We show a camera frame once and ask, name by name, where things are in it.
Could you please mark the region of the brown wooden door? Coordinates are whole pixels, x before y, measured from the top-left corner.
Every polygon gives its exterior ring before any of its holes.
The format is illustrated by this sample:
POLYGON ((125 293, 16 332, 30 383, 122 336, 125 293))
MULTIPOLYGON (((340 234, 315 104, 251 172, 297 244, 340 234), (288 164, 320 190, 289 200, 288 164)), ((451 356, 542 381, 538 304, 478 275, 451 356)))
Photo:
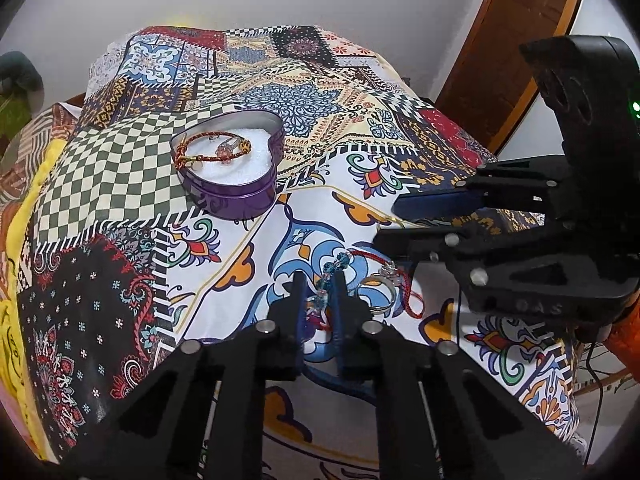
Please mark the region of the brown wooden door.
POLYGON ((520 47, 568 33, 579 0, 483 0, 436 107, 497 153, 538 93, 520 47))

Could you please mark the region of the colourful patchwork bedspread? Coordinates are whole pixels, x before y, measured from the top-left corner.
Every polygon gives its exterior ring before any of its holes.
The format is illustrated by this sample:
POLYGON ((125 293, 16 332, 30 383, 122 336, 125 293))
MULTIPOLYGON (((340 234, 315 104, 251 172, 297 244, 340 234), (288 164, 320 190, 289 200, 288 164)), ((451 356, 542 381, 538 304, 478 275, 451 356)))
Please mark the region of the colourful patchwork bedspread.
POLYGON ((421 103, 374 53, 314 26, 154 26, 92 66, 76 127, 41 188, 17 294, 29 379, 57 463, 181 341, 264 318, 308 286, 299 380, 266 391, 264 473, 378 476, 373 396, 334 372, 323 278, 419 344, 452 341, 555 437, 574 437, 573 349, 539 324, 472 313, 432 264, 396 274, 371 245, 398 196, 451 188, 490 154, 421 103), (248 220, 198 208, 171 137, 238 110, 284 125, 276 198, 248 220))

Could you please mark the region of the yellow cloth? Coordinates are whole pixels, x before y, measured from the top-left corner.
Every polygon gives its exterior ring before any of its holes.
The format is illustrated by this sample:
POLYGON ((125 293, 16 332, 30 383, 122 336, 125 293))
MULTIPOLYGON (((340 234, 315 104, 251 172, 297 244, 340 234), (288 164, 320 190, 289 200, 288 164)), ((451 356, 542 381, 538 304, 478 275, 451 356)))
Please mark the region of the yellow cloth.
POLYGON ((52 140, 43 161, 27 181, 25 192, 9 202, 1 215, 1 405, 9 410, 9 427, 17 431, 17 442, 38 460, 55 460, 37 412, 34 387, 29 379, 25 323, 20 321, 17 294, 24 275, 23 248, 28 241, 29 222, 41 188, 66 148, 63 139, 52 140))

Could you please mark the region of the purple heart-shaped tin box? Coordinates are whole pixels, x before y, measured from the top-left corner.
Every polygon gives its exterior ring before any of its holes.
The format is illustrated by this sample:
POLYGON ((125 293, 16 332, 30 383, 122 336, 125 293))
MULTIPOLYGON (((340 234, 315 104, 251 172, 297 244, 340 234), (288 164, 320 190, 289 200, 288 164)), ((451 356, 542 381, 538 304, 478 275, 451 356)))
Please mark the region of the purple heart-shaped tin box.
POLYGON ((174 134, 170 154, 195 205, 224 220, 248 220, 276 198, 283 157, 282 119, 266 110, 238 110, 174 134))

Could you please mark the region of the brown patterned blanket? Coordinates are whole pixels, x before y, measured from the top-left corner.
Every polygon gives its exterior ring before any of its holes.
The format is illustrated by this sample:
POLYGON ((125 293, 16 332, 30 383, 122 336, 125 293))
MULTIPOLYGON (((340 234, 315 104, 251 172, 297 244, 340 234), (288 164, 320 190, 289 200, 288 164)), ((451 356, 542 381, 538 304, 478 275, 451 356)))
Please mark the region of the brown patterned blanket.
POLYGON ((1 203, 24 196, 48 145, 56 139, 70 140, 79 112, 77 106, 55 103, 14 136, 1 159, 1 203))

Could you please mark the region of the green patterned storage box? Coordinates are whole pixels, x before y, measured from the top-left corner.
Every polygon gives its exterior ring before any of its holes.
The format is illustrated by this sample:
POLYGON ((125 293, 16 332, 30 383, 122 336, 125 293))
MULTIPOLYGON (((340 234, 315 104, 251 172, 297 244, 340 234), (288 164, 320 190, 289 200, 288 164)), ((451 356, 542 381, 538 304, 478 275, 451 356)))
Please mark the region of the green patterned storage box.
POLYGON ((2 93, 0 98, 1 137, 11 141, 32 119, 27 94, 21 91, 2 93))

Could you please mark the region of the grey plush toy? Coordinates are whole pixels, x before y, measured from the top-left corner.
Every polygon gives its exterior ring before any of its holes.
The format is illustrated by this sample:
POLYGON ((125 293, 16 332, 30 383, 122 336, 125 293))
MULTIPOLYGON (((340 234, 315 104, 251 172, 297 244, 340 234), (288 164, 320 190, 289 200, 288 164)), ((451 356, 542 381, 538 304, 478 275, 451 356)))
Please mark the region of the grey plush toy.
POLYGON ((1 96, 8 98, 15 92, 24 92, 33 110, 43 106, 43 81, 34 64, 20 51, 0 56, 1 96))

